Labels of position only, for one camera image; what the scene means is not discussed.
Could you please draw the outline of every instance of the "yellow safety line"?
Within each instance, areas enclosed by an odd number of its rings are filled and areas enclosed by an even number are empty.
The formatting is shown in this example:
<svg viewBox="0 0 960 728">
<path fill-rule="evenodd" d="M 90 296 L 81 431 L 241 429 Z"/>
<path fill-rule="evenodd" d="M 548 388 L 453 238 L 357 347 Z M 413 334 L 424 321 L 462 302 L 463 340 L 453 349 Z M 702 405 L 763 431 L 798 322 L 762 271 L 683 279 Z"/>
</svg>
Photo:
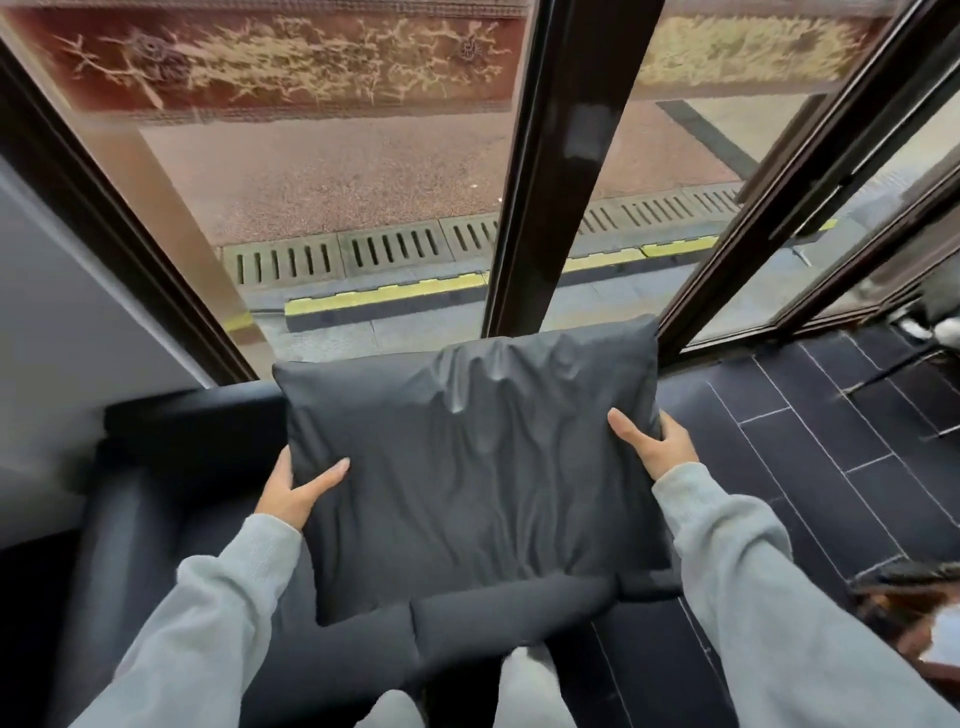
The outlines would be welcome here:
<svg viewBox="0 0 960 728">
<path fill-rule="evenodd" d="M 646 255 L 640 251 L 640 248 L 624 248 L 615 253 L 594 253 L 586 257 L 569 257 L 564 264 L 564 273 L 603 268 L 617 263 L 629 263 L 633 260 L 642 260 L 644 257 Z"/>
<path fill-rule="evenodd" d="M 837 220 L 827 220 L 821 230 L 828 231 L 834 228 L 837 222 Z M 572 257 L 566 260 L 564 273 L 604 268 L 618 263 L 630 263 L 635 260 L 642 260 L 645 257 L 694 253 L 711 248 L 718 239 L 718 235 L 704 235 L 703 237 L 673 240 L 666 243 L 650 243 L 641 245 L 639 248 L 624 248 L 613 253 L 594 253 L 583 257 Z M 370 291 L 344 291 L 323 298 L 293 299 L 284 306 L 284 313 L 287 316 L 300 316 L 305 313 L 335 311 L 341 308 L 354 308 L 355 306 L 372 303 L 402 301 L 417 296 L 476 288 L 487 285 L 489 281 L 489 273 L 466 273 L 452 279 L 427 279 L 419 280 L 416 283 L 384 285 Z"/>
<path fill-rule="evenodd" d="M 402 285 L 384 285 L 374 288 L 372 291 L 344 291 L 319 299 L 293 299 L 286 303 L 283 310 L 287 316 L 300 316 L 304 313 L 333 311 L 371 303 L 402 301 L 403 299 L 428 296 L 433 293 L 462 291 L 486 284 L 485 276 L 479 273 L 467 273 L 455 279 L 427 279 Z"/>
<path fill-rule="evenodd" d="M 719 235 L 704 235 L 703 237 L 694 237 L 689 240 L 674 240 L 672 243 L 652 243 L 641 246 L 640 249 L 647 257 L 680 255 L 712 248 L 719 239 Z"/>
</svg>

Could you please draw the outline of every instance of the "wall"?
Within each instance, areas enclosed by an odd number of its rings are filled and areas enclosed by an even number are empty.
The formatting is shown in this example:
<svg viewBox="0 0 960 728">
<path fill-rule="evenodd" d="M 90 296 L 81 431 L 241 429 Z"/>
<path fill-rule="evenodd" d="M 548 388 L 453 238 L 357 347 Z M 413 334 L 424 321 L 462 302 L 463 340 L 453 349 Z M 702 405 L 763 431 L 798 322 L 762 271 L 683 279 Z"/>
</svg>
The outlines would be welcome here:
<svg viewBox="0 0 960 728">
<path fill-rule="evenodd" d="M 105 405 L 210 384 L 0 160 L 0 548 L 79 522 Z"/>
</svg>

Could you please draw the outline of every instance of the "person's right hand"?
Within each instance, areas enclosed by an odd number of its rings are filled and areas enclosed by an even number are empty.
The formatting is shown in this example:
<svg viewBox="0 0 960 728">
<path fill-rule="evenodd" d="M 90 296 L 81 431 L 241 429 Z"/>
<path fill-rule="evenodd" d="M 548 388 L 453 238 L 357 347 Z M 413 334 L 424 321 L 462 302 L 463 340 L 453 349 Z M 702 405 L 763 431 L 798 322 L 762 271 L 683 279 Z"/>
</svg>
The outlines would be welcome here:
<svg viewBox="0 0 960 728">
<path fill-rule="evenodd" d="M 614 408 L 607 413 L 607 422 L 616 436 L 633 446 L 640 456 L 643 467 L 655 481 L 667 471 L 683 463 L 699 463 L 690 435 L 680 424 L 664 411 L 660 411 L 663 439 L 649 437 L 640 432 L 623 412 Z"/>
</svg>

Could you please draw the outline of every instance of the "gray sleeve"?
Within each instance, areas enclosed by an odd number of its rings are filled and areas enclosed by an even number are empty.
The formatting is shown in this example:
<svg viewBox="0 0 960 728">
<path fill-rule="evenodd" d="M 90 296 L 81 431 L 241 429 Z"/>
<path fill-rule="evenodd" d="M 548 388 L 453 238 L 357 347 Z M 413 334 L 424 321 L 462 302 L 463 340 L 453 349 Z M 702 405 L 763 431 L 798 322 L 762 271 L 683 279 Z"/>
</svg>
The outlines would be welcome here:
<svg viewBox="0 0 960 728">
<path fill-rule="evenodd" d="M 690 608 L 744 728 L 957 726 L 960 715 L 793 564 L 783 524 L 700 463 L 657 481 Z"/>
<path fill-rule="evenodd" d="M 253 515 L 220 556 L 191 556 L 113 681 L 74 728 L 235 726 L 263 664 L 271 616 L 300 558 L 300 533 Z"/>
</svg>

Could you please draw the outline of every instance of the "finger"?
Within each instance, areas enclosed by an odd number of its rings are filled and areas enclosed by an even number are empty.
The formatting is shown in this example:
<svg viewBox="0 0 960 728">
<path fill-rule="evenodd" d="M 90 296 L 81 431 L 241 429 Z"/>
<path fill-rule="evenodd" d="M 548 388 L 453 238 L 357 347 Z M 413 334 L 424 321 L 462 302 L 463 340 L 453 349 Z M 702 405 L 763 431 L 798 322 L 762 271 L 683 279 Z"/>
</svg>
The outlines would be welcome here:
<svg viewBox="0 0 960 728">
<path fill-rule="evenodd" d="M 664 440 L 667 440 L 671 437 L 676 437 L 677 435 L 686 432 L 683 425 L 678 423 L 663 410 L 660 411 L 660 425 L 663 428 Z"/>
<path fill-rule="evenodd" d="M 280 451 L 276 459 L 274 471 L 270 473 L 267 479 L 267 488 L 282 489 L 289 491 L 294 484 L 294 469 L 290 461 L 290 446 L 286 446 Z"/>
<path fill-rule="evenodd" d="M 640 432 L 639 427 L 634 425 L 633 421 L 616 407 L 607 413 L 607 422 L 610 423 L 610 427 L 617 437 L 633 445 L 636 449 L 643 449 L 651 443 L 657 442 L 652 437 Z"/>
<path fill-rule="evenodd" d="M 329 470 L 324 473 L 320 473 L 311 480 L 309 483 L 306 483 L 303 486 L 300 486 L 297 490 L 302 493 L 303 497 L 309 498 L 311 500 L 316 500 L 324 493 L 326 493 L 330 488 L 335 486 L 341 480 L 344 479 L 344 476 L 347 475 L 347 471 L 350 469 L 350 459 L 345 457 L 339 463 L 334 465 Z"/>
</svg>

